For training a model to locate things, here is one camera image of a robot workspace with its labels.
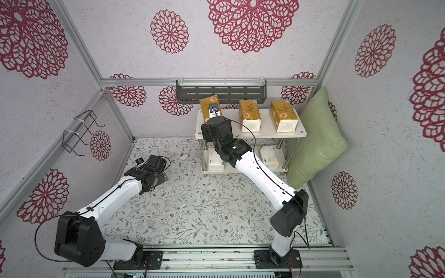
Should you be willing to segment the white tissue pack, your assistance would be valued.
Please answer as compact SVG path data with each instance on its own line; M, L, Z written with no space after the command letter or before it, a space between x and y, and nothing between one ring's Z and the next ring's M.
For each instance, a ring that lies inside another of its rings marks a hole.
M261 156L261 161L267 168L272 170L279 168L279 160L276 155L274 146L261 146L260 156Z
M224 161L221 159L220 155L216 152L214 148L209 148L208 150L208 171L224 171L225 165Z

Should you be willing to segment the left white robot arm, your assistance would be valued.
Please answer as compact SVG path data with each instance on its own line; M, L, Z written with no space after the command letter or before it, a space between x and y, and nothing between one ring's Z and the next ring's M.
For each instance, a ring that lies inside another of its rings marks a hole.
M77 212L65 212L57 223L55 254L85 267L97 261L116 261L130 269L141 267L142 244L128 239L106 239L104 228L128 200L166 182L165 170L170 164L170 159L164 156L151 155L147 161L138 159L137 166L125 172L101 197Z

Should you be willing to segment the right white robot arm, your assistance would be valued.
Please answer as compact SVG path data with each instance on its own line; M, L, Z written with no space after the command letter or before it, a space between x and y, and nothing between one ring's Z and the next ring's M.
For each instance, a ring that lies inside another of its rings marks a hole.
M232 122L222 116L209 119L200 126L203 139L212 142L223 162L250 178L271 202L275 214L270 223L275 235L270 253L282 262L291 254L295 229L305 221L309 195L287 185L257 158L254 146L235 138Z

